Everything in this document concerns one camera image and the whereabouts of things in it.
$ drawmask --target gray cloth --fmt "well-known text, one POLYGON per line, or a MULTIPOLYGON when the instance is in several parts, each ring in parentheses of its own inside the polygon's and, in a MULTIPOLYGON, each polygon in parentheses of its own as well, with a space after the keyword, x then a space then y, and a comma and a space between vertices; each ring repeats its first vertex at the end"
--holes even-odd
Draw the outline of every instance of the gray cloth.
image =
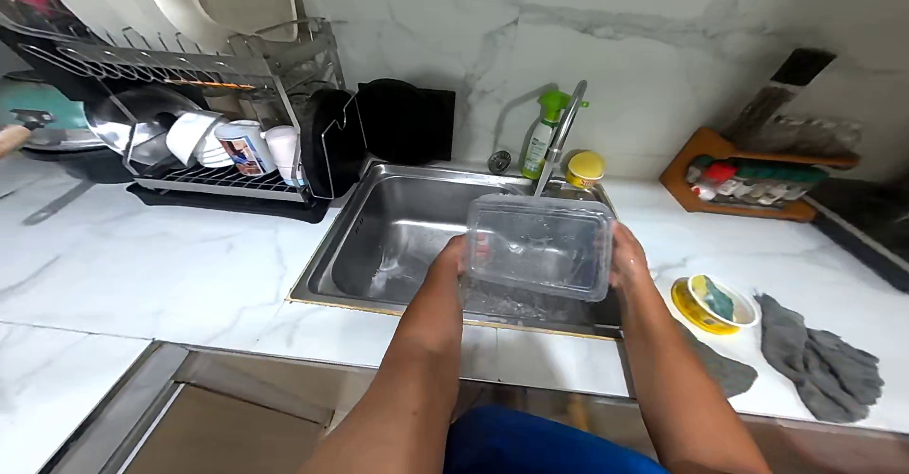
POLYGON ((682 334, 688 338, 688 342, 695 349, 695 353, 701 360, 701 364, 704 364, 707 373, 722 387, 722 393, 726 395, 726 398, 742 394, 755 383, 757 371, 753 367, 716 353, 711 347, 698 341, 695 334, 692 334, 685 325, 679 323, 679 328, 683 330, 682 334))
POLYGON ((881 397, 878 359, 826 330, 807 329, 804 317, 772 296, 756 295, 764 317, 764 358, 795 384, 799 398, 819 420, 846 423, 868 417, 881 397))

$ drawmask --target stainless steel sink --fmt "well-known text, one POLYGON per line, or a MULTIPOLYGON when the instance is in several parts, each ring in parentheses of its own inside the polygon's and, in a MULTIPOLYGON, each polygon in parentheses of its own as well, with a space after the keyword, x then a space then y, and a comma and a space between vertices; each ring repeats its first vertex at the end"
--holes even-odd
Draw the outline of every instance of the stainless steel sink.
MULTIPOLYGON (((466 231, 470 202, 485 194, 533 193, 525 178, 475 174, 437 167, 373 164, 303 271, 291 298, 377 312, 403 313, 426 270, 448 238, 466 231)), ((553 178, 544 197, 598 200, 612 209, 601 188, 581 190, 553 178)), ((509 292, 512 305, 484 283, 462 284, 464 319, 496 325, 618 337, 618 305, 509 292)))

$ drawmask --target person's right hand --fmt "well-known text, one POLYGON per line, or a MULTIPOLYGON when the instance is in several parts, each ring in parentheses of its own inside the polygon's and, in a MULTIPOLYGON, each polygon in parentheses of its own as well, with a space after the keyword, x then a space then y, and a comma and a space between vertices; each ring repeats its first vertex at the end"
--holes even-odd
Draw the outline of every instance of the person's right hand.
POLYGON ((609 283, 624 291, 641 277, 650 279, 643 247, 628 227, 618 221, 613 222, 613 266, 609 283))

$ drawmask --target running water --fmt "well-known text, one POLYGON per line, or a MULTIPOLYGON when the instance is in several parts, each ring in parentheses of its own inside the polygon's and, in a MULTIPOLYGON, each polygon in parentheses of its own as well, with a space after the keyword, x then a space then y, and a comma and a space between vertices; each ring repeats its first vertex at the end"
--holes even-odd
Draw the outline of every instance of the running water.
POLYGON ((536 190, 534 190, 534 197, 539 197, 543 193, 543 188, 546 186, 546 181, 549 181, 549 177, 553 173, 553 163, 549 160, 543 164, 543 171, 540 173, 540 178, 536 182, 536 190))

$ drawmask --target yellow dish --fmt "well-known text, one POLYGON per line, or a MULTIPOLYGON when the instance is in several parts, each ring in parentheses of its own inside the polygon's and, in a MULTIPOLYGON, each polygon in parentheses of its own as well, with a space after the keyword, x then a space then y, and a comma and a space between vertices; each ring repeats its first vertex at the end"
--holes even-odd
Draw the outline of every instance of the yellow dish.
POLYGON ((690 279, 682 277, 673 283, 670 293, 676 308, 688 321, 691 321, 699 329, 720 336, 734 334, 741 329, 748 329, 757 325, 759 321, 757 306, 750 298, 746 298, 729 286, 717 282, 713 277, 710 279, 720 291, 732 298, 733 321, 723 319, 714 313, 709 305, 692 292, 690 279))

